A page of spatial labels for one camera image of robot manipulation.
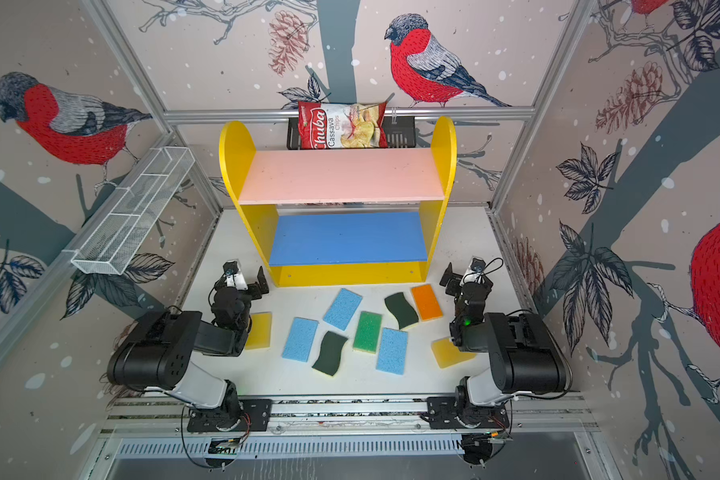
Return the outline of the yellow sponge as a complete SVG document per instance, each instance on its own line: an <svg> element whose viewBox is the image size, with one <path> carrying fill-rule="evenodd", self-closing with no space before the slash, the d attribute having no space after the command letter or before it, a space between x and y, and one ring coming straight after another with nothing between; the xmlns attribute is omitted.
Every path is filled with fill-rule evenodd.
<svg viewBox="0 0 720 480"><path fill-rule="evenodd" d="M431 344L434 359L440 369L473 360L477 354L460 351L449 338L436 340Z"/></svg>
<svg viewBox="0 0 720 480"><path fill-rule="evenodd" d="M251 330L245 344L245 350L267 349L271 343L272 313L255 313L251 316Z"/></svg>

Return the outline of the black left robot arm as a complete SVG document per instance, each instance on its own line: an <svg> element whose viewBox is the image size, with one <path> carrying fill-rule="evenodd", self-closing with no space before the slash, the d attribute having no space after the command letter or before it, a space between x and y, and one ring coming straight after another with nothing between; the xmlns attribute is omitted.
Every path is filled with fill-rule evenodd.
<svg viewBox="0 0 720 480"><path fill-rule="evenodd" d="M199 311L178 307L143 315L110 357L107 380L183 402L198 431L232 428L248 420L234 383L201 368L192 354L240 356L252 335L252 302L268 293L262 269L248 283L238 261L226 262L210 291L211 321L204 321Z"/></svg>

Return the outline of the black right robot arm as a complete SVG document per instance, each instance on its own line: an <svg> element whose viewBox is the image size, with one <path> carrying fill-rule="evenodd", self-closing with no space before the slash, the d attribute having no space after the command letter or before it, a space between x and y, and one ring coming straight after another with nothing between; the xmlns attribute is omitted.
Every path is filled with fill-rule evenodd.
<svg viewBox="0 0 720 480"><path fill-rule="evenodd" d="M455 389L455 417L469 428L517 397L551 400L571 388L570 366L538 314L486 310L493 289L490 273L488 264L474 257L465 273L448 266L439 282L454 299L450 343L459 353L488 358L486 370L463 377Z"/></svg>

